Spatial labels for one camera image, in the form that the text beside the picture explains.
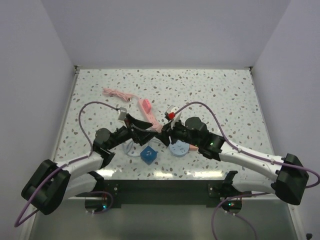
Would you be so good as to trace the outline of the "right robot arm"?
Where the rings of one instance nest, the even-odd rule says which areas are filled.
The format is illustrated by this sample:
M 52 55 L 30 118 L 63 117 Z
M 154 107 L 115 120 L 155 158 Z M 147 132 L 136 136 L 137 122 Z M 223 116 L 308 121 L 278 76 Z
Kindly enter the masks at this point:
M 255 179 L 230 179 L 223 183 L 223 192 L 230 197 L 238 192 L 264 192 L 276 195 L 282 201 L 298 206 L 309 174 L 299 158 L 288 153 L 285 157 L 261 153 L 227 140 L 208 130 L 199 117 L 190 117 L 165 124 L 157 139 L 168 146 L 181 141 L 198 148 L 207 159 L 231 163 L 257 173 Z

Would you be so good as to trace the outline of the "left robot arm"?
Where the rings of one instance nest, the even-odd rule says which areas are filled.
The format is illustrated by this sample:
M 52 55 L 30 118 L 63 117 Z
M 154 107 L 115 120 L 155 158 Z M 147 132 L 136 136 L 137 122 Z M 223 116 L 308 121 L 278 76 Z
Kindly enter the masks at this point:
M 49 215 L 70 197 L 83 193 L 105 194 L 104 179 L 97 171 L 106 167 L 115 156 L 111 150 L 128 140 L 143 146 L 158 135 L 158 131 L 151 129 L 150 122 L 138 120 L 128 113 L 123 120 L 123 126 L 114 132 L 98 129 L 87 154 L 60 163 L 44 160 L 22 189 L 21 196 L 27 204 Z

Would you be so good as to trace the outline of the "orange pink plug adapter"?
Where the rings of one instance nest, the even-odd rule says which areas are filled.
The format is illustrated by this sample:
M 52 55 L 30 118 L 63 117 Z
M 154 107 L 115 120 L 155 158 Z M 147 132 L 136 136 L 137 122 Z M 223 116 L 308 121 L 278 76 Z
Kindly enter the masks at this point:
M 190 151 L 198 151 L 198 147 L 197 146 L 195 146 L 195 145 L 189 145 L 189 150 Z

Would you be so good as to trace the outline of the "pink power strip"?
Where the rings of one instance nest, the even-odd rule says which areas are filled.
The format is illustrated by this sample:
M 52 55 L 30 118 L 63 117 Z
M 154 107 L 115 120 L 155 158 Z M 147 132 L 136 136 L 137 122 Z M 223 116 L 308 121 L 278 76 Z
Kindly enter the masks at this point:
M 157 131 L 158 133 L 161 132 L 162 130 L 162 125 L 157 121 L 155 115 L 152 112 L 152 106 L 151 103 L 149 102 L 148 99 L 146 98 L 141 98 L 135 94 L 132 93 L 125 93 L 125 92 L 121 92 L 119 90 L 116 89 L 111 89 L 111 88 L 103 88 L 103 92 L 104 95 L 106 96 L 117 96 L 118 98 L 123 99 L 125 102 L 130 102 L 131 99 L 135 98 L 137 99 L 137 104 L 138 107 L 142 113 L 142 115 L 145 117 L 145 119 L 152 124 L 152 128 Z

